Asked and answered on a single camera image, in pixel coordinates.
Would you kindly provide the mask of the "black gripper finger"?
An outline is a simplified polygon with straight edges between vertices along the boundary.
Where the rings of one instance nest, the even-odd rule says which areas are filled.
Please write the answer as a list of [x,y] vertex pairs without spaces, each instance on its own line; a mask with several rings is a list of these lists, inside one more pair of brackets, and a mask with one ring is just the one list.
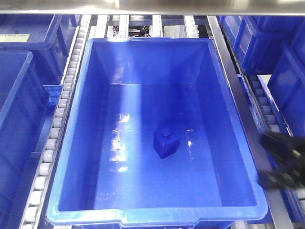
[[305,177],[292,171],[259,171],[258,184],[264,190],[305,188]]
[[260,134],[260,144],[277,157],[305,156],[305,139],[277,132],[267,131]]

